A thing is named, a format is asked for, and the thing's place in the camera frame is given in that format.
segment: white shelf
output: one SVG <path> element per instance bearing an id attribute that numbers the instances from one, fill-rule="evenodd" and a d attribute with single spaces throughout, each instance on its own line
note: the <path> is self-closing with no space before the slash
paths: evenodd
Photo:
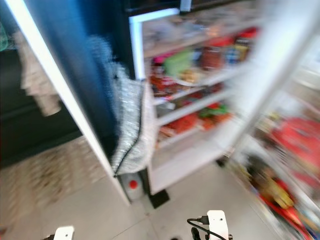
<path id="1" fill-rule="evenodd" d="M 316 113 L 317 115 L 320 115 L 320 109 L 316 108 L 314 105 L 312 105 L 311 103 L 301 99 L 300 97 L 298 97 L 295 94 L 292 94 L 290 92 L 287 92 L 290 94 L 290 96 L 292 96 L 293 98 L 295 98 L 298 102 L 300 102 L 301 104 L 303 104 L 307 109 L 311 110 L 312 112 Z"/>
<path id="2" fill-rule="evenodd" d="M 231 27 L 225 29 L 224 31 L 220 32 L 216 37 L 218 38 L 218 37 L 223 37 L 223 36 L 235 34 L 235 33 L 241 32 L 243 30 L 246 30 L 248 28 L 251 28 L 251 27 L 259 27 L 264 22 L 265 21 L 263 18 L 256 18 L 256 19 L 251 19 L 251 20 L 247 20 L 244 22 L 240 22 L 238 25 L 231 26 Z M 186 40 L 181 39 L 176 42 L 156 44 L 151 49 L 143 51 L 143 56 L 144 56 L 144 58 L 155 57 L 160 54 L 165 54 L 167 52 L 170 52 L 170 51 L 173 51 L 176 49 L 199 44 L 199 43 L 202 43 L 202 42 L 208 41 L 210 39 L 214 39 L 214 38 L 215 37 L 206 35 L 205 32 L 200 32 L 198 35 L 196 35 L 194 37 L 189 37 Z"/>
<path id="3" fill-rule="evenodd" d="M 157 125 L 161 127 L 163 125 L 171 123 L 174 120 L 182 118 L 183 116 L 199 111 L 212 103 L 219 102 L 223 99 L 226 99 L 230 97 L 232 94 L 233 94 L 233 91 L 230 89 L 227 89 L 227 90 L 223 90 L 221 92 L 213 93 L 209 96 L 203 97 L 190 105 L 181 107 L 162 117 L 159 117 L 157 119 Z"/>
<path id="4" fill-rule="evenodd" d="M 177 92 L 177 93 L 172 94 L 170 96 L 155 97 L 153 105 L 158 106 L 158 105 L 164 104 L 166 102 L 170 102 L 172 100 L 184 97 L 186 95 L 193 94 L 193 93 L 198 92 L 202 89 L 204 89 L 204 87 L 193 87 L 193 88 L 190 88 L 189 90 L 180 91 L 180 92 Z"/>
<path id="5" fill-rule="evenodd" d="M 250 62 L 245 62 L 233 67 L 225 67 L 220 70 L 211 71 L 210 73 L 208 73 L 208 75 L 204 79 L 194 84 L 194 86 L 191 89 L 177 92 L 173 95 L 166 96 L 166 97 L 155 97 L 153 104 L 155 106 L 164 104 L 166 102 L 184 97 L 186 95 L 193 94 L 197 91 L 204 89 L 206 86 L 212 86 L 212 85 L 221 83 L 225 80 L 234 78 L 236 76 L 243 74 L 245 71 L 247 71 L 250 68 L 250 66 L 251 66 Z"/>
<path id="6" fill-rule="evenodd" d="M 157 146 L 157 150 L 166 148 L 166 147 L 170 146 L 171 144 L 174 144 L 182 139 L 185 139 L 189 136 L 192 136 L 195 133 L 200 132 L 201 130 L 203 130 L 203 127 L 197 124 L 193 128 L 191 128 L 183 133 L 177 134 L 175 136 L 169 137 L 168 139 L 159 142 L 159 144 Z"/>
<path id="7" fill-rule="evenodd" d="M 289 185 L 290 191 L 295 195 L 295 197 L 302 202 L 305 206 L 308 206 L 315 213 L 320 215 L 320 207 L 311 199 L 306 190 L 301 186 L 299 180 L 290 174 L 290 169 L 283 164 L 277 153 L 272 150 L 265 149 L 260 141 L 252 136 L 248 136 L 249 142 L 251 145 L 255 145 L 257 149 L 268 154 L 267 164 L 273 168 L 278 174 L 279 177 Z"/>
<path id="8" fill-rule="evenodd" d="M 151 194 L 156 194 L 172 184 L 182 180 L 204 165 L 218 159 L 224 150 L 218 148 L 215 142 L 200 140 L 177 154 L 172 159 L 153 169 L 151 180 Z"/>

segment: plastic bottle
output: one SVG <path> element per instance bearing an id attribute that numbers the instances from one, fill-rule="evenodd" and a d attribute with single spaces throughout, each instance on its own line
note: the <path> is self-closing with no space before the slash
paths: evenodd
<path id="1" fill-rule="evenodd" d="M 142 180 L 137 173 L 123 174 L 120 178 L 123 188 L 131 201 L 138 200 L 145 194 Z"/>

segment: silver bag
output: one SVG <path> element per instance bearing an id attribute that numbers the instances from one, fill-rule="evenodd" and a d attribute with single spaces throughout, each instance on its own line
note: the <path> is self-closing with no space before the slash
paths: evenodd
<path id="1" fill-rule="evenodd" d="M 89 45 L 93 56 L 102 65 L 105 93 L 113 99 L 112 111 L 117 119 L 115 127 L 118 144 L 111 157 L 115 175 L 135 173 L 151 161 L 156 145 L 156 113 L 154 97 L 147 81 L 131 80 L 127 71 L 113 59 L 108 41 L 91 36 Z"/>

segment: white device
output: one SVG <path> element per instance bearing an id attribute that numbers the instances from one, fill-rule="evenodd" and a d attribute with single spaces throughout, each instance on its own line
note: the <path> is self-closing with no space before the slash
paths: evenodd
<path id="1" fill-rule="evenodd" d="M 229 239 L 225 212 L 222 210 L 210 210 L 207 212 L 207 216 L 209 218 L 209 230 L 225 239 Z M 211 234 L 210 240 L 220 240 L 220 238 Z"/>
<path id="2" fill-rule="evenodd" d="M 72 240 L 74 237 L 75 228 L 73 226 L 59 227 L 54 234 L 53 240 Z"/>

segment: cloth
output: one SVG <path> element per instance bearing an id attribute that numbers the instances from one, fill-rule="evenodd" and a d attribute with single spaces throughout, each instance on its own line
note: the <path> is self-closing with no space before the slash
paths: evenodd
<path id="1" fill-rule="evenodd" d="M 21 88 L 28 96 L 33 96 L 42 115 L 50 116 L 61 110 L 60 98 L 47 74 L 27 43 L 24 35 L 17 31 L 15 42 L 22 64 Z"/>
<path id="2" fill-rule="evenodd" d="M 105 96 L 111 98 L 117 118 L 118 143 L 111 157 L 114 174 L 136 173 L 145 169 L 155 150 L 158 129 L 150 84 L 132 80 L 127 69 L 114 61 L 110 43 L 93 35 L 88 45 L 101 66 Z"/>

